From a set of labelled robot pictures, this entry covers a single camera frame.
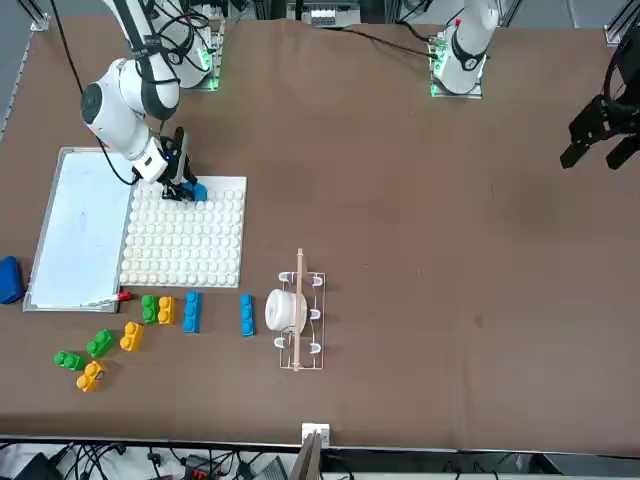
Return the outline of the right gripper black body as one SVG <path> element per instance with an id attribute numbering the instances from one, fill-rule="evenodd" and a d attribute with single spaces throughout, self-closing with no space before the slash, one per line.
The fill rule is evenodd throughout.
<path id="1" fill-rule="evenodd" d="M 161 176 L 162 184 L 180 185 L 184 182 L 183 170 L 186 167 L 187 147 L 186 136 L 163 136 L 161 138 L 161 153 L 167 166 Z"/>

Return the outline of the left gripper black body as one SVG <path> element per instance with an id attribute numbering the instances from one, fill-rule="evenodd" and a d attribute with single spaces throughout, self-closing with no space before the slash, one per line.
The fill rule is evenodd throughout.
<path id="1" fill-rule="evenodd" d="M 625 35 L 610 62 L 610 76 L 617 72 L 623 93 L 610 95 L 611 134 L 639 130 L 639 36 Z"/>

